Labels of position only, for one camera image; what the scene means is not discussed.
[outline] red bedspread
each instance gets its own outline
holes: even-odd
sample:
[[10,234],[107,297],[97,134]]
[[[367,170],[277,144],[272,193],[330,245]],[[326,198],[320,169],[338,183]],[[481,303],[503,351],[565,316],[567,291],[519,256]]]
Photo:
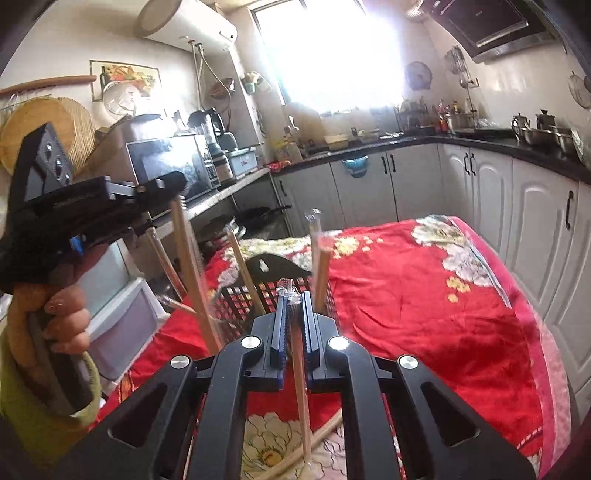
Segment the red bedspread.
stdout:
[[[416,356],[544,473],[569,434],[566,377],[556,346],[501,262],[469,227],[456,223],[460,228],[428,218],[338,235],[330,283],[340,332],[374,355]],[[249,257],[271,251],[302,266],[309,262],[305,239],[251,241],[246,247]],[[231,251],[214,257],[207,268],[211,288],[220,280],[232,282],[232,261]],[[181,353],[201,358],[206,349],[195,320],[175,312],[101,416]],[[313,430],[339,408],[336,395],[310,395],[309,400]],[[247,415],[246,479],[256,478],[301,442],[291,374],[284,391],[251,394]],[[342,430],[314,451],[313,465],[314,478],[344,477]],[[282,478],[297,478],[300,471],[301,464]]]

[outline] cutting board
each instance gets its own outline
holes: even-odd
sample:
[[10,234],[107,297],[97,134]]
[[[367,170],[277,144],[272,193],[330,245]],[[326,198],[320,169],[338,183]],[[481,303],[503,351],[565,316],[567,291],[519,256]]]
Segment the cutting board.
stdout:
[[74,175],[76,175],[84,168],[86,159],[95,148],[95,126],[90,112],[83,105],[67,97],[59,97],[58,100],[74,120],[76,137],[68,157],[74,165]]
[[66,153],[69,153],[76,137],[72,116],[58,100],[53,98],[29,100],[8,118],[0,133],[2,164],[11,175],[17,163],[22,139],[47,122],[53,124],[61,146]]

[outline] silver screw head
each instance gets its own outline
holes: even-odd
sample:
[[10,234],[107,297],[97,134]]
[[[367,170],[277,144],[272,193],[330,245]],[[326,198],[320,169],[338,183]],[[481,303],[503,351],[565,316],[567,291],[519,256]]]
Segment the silver screw head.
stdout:
[[191,359],[186,355],[177,355],[170,361],[170,366],[176,370],[181,370],[191,363]]
[[349,346],[349,341],[345,337],[332,337],[329,340],[329,347],[333,350],[345,350]]
[[400,357],[398,363],[402,368],[406,368],[407,370],[412,370],[413,368],[418,367],[418,360],[410,355]]
[[249,335],[248,337],[244,337],[240,343],[244,348],[252,350],[261,344],[261,339],[254,335]]

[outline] cloth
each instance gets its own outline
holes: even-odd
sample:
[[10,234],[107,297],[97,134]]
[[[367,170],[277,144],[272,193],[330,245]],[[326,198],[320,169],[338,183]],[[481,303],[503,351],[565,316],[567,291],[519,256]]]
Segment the cloth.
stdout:
[[[540,350],[545,333],[537,322],[525,322],[535,313],[523,294],[512,286],[506,291],[495,276],[486,260],[496,258],[494,254],[483,243],[476,248],[464,231],[475,236],[465,224],[458,228],[449,219],[429,217],[338,234],[329,278],[340,333],[376,356],[417,357],[517,447],[536,473],[544,473],[542,459],[549,468],[557,449],[554,440],[544,438],[564,436],[567,429],[561,425],[558,434],[556,409],[542,410],[542,404],[557,403],[542,387],[553,381],[544,352],[532,355]],[[247,258],[262,252],[282,254],[310,269],[309,238],[251,240],[242,242],[241,250]],[[506,273],[500,262],[496,270]],[[231,249],[218,252],[206,268],[212,291],[232,284],[237,276]],[[518,316],[514,302],[527,315]],[[99,418],[181,353],[207,355],[196,321],[176,311]],[[532,367],[534,358],[537,364]],[[313,430],[340,407],[337,395],[309,395],[309,402]],[[247,418],[242,478],[254,479],[301,443],[290,372],[282,392],[249,395]],[[346,478],[342,428],[319,444],[312,460],[311,478]],[[302,469],[300,462],[280,478],[300,478]]]
[[24,448],[32,463],[48,471],[88,431],[99,411],[100,379],[90,356],[83,358],[90,374],[92,402],[70,417],[53,414],[23,383],[10,354],[7,335],[0,337],[2,350],[2,381],[0,383],[0,414],[7,420],[21,445],[11,445],[17,452]]

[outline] teapot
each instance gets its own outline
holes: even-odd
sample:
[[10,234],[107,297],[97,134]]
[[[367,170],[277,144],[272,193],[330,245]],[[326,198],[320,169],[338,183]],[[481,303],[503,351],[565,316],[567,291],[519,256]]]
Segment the teapot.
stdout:
[[521,129],[522,128],[529,128],[531,122],[528,120],[526,116],[521,115],[518,113],[517,115],[513,116],[513,120],[511,121],[511,128],[515,132],[515,135],[521,137]]

